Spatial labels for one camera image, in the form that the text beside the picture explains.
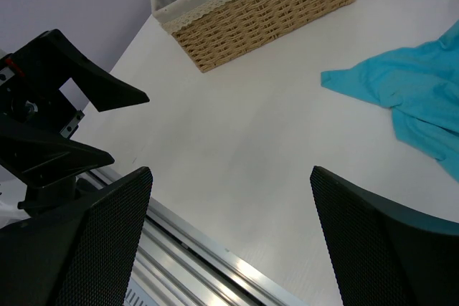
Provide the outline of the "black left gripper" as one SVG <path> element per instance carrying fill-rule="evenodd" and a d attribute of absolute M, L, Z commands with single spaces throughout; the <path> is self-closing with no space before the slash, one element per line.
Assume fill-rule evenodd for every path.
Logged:
<path fill-rule="evenodd" d="M 59 29 L 3 56 L 1 165 L 29 187 L 114 163 L 109 153 L 66 139 L 84 118 L 60 91 L 69 79 L 99 112 L 149 101 L 144 91 L 91 62 Z"/>

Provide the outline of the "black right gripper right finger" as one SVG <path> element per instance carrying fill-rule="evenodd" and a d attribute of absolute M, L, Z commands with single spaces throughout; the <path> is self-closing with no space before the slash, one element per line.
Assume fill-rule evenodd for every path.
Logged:
<path fill-rule="evenodd" d="M 458 224 L 316 166 L 313 199 L 344 305 L 457 305 Z"/>

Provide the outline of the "wicker basket with liner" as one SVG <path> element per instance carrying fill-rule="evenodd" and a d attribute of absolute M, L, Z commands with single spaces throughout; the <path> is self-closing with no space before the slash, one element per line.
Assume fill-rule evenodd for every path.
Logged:
<path fill-rule="evenodd" d="M 355 0 L 151 0 L 153 17 L 201 72 Z"/>

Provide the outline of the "light blue t shirt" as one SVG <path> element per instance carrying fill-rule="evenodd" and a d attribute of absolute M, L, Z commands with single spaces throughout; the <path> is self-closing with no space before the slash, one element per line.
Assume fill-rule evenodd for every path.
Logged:
<path fill-rule="evenodd" d="M 389 109 L 397 140 L 458 178 L 457 24 L 434 41 L 322 72 L 321 86 Z"/>

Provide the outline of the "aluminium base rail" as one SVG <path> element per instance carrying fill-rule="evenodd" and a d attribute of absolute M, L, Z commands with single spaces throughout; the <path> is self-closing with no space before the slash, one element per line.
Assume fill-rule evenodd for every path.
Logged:
<path fill-rule="evenodd" d="M 150 199 L 124 305 L 302 305 L 302 301 Z"/>

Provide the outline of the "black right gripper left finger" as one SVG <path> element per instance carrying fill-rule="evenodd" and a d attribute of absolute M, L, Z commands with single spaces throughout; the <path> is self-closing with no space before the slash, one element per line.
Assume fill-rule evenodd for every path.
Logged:
<path fill-rule="evenodd" d="M 1 229 L 2 305 L 122 305 L 153 176 L 141 167 L 95 193 Z"/>

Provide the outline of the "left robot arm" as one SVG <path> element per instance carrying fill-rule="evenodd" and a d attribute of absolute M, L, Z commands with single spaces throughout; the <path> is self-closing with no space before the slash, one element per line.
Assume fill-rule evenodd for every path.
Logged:
<path fill-rule="evenodd" d="M 84 113 L 62 93 L 72 80 L 98 112 L 140 105 L 148 95 L 91 62 L 59 30 L 1 58 L 1 166 L 27 187 L 18 209 L 35 216 L 78 199 L 76 177 L 113 157 L 71 139 Z"/>

